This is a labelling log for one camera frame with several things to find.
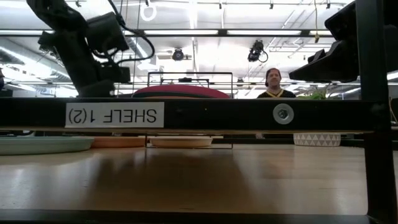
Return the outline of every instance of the red cushion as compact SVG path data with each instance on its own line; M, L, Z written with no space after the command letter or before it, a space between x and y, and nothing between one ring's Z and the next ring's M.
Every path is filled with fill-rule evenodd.
M145 87L137 90L132 97L190 97L190 98L229 98L221 91L213 90L202 86L192 85L159 85Z

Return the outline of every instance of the black shirt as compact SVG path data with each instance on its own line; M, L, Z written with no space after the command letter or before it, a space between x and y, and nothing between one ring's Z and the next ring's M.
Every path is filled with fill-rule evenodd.
M296 98L291 91L281 90L278 94L272 94L267 91L261 93L257 98ZM293 134L263 134L266 139L292 139Z
M296 95L294 95L294 93L292 93L291 91L287 90L281 90L276 95L269 93L268 91L265 91L264 93L261 93L257 98L296 98Z

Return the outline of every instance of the shelf label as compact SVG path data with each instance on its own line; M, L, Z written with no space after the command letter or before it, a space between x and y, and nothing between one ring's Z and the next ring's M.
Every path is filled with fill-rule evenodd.
M66 128L163 128L164 102L67 103Z

